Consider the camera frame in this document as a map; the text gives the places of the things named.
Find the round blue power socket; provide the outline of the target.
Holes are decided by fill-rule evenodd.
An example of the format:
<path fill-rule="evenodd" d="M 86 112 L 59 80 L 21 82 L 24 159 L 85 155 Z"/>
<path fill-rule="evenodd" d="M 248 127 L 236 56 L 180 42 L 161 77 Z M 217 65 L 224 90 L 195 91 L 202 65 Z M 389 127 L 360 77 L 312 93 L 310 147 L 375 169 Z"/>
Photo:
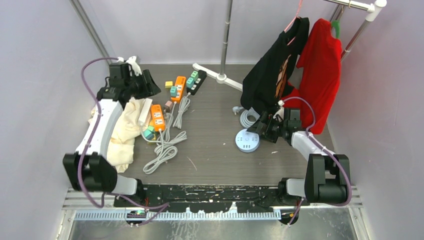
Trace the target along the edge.
<path fill-rule="evenodd" d="M 240 130 L 235 136 L 235 144 L 243 153 L 252 153 L 260 146 L 260 137 L 257 133 Z"/>

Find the yellow adapter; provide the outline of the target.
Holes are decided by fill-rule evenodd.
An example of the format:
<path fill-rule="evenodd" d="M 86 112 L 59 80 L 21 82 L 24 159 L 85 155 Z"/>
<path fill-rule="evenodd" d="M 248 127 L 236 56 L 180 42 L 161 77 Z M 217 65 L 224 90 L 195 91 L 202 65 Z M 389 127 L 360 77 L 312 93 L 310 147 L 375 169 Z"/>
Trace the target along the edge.
<path fill-rule="evenodd" d="M 170 89 L 171 87 L 174 86 L 174 82 L 173 81 L 166 81 L 164 84 L 166 89 Z"/>

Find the orange power strip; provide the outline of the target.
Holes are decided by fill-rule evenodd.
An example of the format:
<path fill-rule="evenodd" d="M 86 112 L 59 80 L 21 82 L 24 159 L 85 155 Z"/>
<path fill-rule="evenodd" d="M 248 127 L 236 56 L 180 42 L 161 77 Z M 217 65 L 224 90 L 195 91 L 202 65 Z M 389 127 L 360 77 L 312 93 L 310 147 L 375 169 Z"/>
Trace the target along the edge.
<path fill-rule="evenodd" d="M 156 132 L 163 132 L 166 129 L 166 123 L 160 104 L 153 104 L 150 108 L 153 127 Z"/>
<path fill-rule="evenodd" d="M 187 78 L 185 76 L 178 76 L 176 78 L 174 84 L 174 86 L 176 87 L 176 95 L 171 98 L 173 102 L 180 103 L 184 95 L 184 90 L 186 88 L 186 80 Z"/>

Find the green adapter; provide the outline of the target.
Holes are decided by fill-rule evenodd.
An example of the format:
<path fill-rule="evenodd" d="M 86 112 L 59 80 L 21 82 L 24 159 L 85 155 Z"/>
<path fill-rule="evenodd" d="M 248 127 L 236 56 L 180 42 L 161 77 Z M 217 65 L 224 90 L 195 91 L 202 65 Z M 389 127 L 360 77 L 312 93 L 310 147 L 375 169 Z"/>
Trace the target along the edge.
<path fill-rule="evenodd" d="M 155 127 L 154 127 L 154 126 L 152 126 L 152 125 L 149 125 L 149 126 L 147 127 L 147 130 L 149 130 L 150 132 L 155 132 Z"/>
<path fill-rule="evenodd" d="M 194 81 L 196 81 L 196 80 L 199 78 L 199 72 L 198 72 L 198 71 L 196 71 L 196 70 L 194 70 L 194 71 L 191 73 L 190 77 L 191 77 Z"/>

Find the teal plug adapter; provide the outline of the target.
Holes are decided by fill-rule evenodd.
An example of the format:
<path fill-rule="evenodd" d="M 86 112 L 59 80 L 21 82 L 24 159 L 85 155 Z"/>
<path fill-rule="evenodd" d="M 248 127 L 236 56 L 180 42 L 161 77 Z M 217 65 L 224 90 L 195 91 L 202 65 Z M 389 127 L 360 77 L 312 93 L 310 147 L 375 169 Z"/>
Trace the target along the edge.
<path fill-rule="evenodd" d="M 155 133 L 150 131 L 149 129 L 146 129 L 145 131 L 143 131 L 143 137 L 147 140 L 153 140 L 155 138 Z"/>

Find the black power strip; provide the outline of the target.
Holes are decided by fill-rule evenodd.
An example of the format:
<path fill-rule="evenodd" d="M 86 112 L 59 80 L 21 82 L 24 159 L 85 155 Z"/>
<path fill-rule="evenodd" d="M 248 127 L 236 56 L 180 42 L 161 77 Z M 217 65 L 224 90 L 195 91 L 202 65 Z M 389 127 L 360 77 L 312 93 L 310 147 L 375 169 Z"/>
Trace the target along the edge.
<path fill-rule="evenodd" d="M 203 70 L 197 70 L 197 71 L 199 73 L 199 78 L 195 81 L 193 87 L 192 88 L 185 87 L 186 92 L 193 96 L 197 93 L 197 91 L 199 90 L 199 88 L 201 87 L 205 79 L 207 78 L 207 73 L 205 71 Z"/>

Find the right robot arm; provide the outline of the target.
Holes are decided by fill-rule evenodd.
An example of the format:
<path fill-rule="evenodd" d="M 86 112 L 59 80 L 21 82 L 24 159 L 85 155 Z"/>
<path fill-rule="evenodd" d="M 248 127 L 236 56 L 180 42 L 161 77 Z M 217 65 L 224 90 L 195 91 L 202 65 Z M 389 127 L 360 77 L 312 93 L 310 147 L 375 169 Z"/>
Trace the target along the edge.
<path fill-rule="evenodd" d="M 353 196 L 350 183 L 350 160 L 322 145 L 302 127 L 301 111 L 286 108 L 283 113 L 263 111 L 247 132 L 272 143 L 284 139 L 307 161 L 304 178 L 282 178 L 277 198 L 283 205 L 296 199 L 333 206 L 347 205 Z"/>

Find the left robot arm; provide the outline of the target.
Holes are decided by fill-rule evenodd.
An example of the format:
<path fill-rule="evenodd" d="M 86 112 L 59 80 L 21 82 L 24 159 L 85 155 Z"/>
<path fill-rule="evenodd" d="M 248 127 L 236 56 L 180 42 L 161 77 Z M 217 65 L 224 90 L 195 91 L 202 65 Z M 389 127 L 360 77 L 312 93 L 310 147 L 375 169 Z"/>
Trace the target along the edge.
<path fill-rule="evenodd" d="M 72 188 L 87 198 L 92 192 L 120 196 L 138 207 L 146 191 L 140 179 L 124 177 L 107 160 L 109 142 L 120 115 L 131 98 L 144 99 L 161 92 L 148 69 L 137 63 L 112 62 L 107 85 L 93 95 L 95 112 L 75 152 L 64 155 L 62 163 Z"/>

